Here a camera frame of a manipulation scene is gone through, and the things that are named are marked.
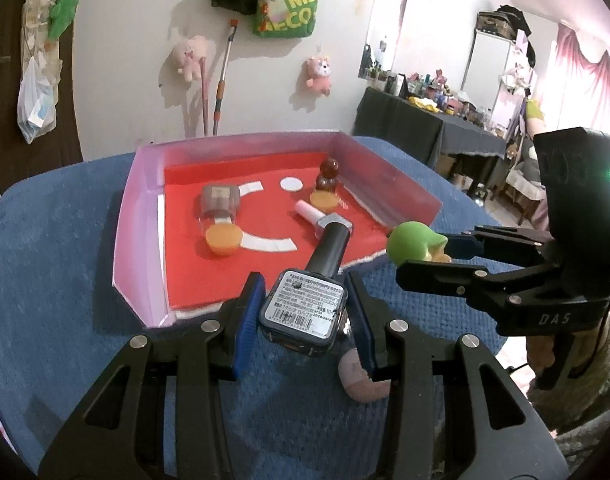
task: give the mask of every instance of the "dark gray tablecloth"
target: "dark gray tablecloth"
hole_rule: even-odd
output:
[[[365,89],[354,135],[387,140],[430,168],[438,156],[504,157],[505,141],[462,118],[432,113],[374,88]]]
[[[443,202],[435,230],[496,223],[409,155],[379,139],[358,141]],[[51,171],[16,184],[0,200],[0,417],[34,470],[115,353],[143,332],[112,288],[118,211],[132,160],[122,155]],[[477,263],[491,272],[509,269]],[[501,348],[493,320],[462,298],[404,292],[392,264],[365,272],[364,281],[370,294],[426,333],[450,339],[475,333],[493,352]],[[257,337],[243,378],[221,381],[235,478],[358,480],[374,471],[387,402],[356,404],[344,393],[337,366],[347,346],[312,359]],[[165,465],[173,473],[172,393]]]

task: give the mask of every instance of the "plastic bag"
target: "plastic bag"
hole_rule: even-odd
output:
[[[18,127],[28,144],[56,127],[54,90],[34,57],[29,60],[18,93]]]

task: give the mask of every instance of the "blue fabric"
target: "blue fabric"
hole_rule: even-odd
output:
[[[435,230],[493,222],[410,156],[383,140],[358,141],[443,202]],[[118,209],[132,160],[123,155],[52,171],[16,184],[0,200],[0,416],[34,470],[114,354],[143,332],[111,285]],[[365,283],[432,335],[473,332],[493,352],[502,345],[488,316],[460,299],[403,292],[390,264],[366,273]],[[338,344],[332,354],[311,359],[257,338],[242,380],[221,383],[237,479],[359,479],[373,472],[386,401],[358,405],[346,396],[336,367],[348,347]],[[167,418],[165,461],[173,472],[173,417]]]

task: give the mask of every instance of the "green plush toy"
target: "green plush toy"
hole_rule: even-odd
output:
[[[78,0],[56,0],[50,10],[50,31],[47,39],[56,41],[74,21]]]
[[[394,228],[387,239],[387,256],[400,267],[409,260],[450,262],[444,253],[447,237],[435,233],[421,222],[405,222]]]

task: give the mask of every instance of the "metal rivet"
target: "metal rivet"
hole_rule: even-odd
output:
[[[215,319],[208,319],[207,321],[203,321],[201,325],[201,330],[203,332],[216,332],[221,327],[221,324]]]
[[[147,344],[147,336],[135,335],[130,340],[130,346],[132,348],[143,348]]]
[[[390,321],[389,327],[394,330],[394,332],[406,332],[407,329],[409,329],[407,321],[403,321],[402,319],[394,319]]]
[[[480,345],[479,338],[474,334],[465,334],[461,338],[461,341],[463,341],[463,344],[468,348],[476,348],[478,345]]]

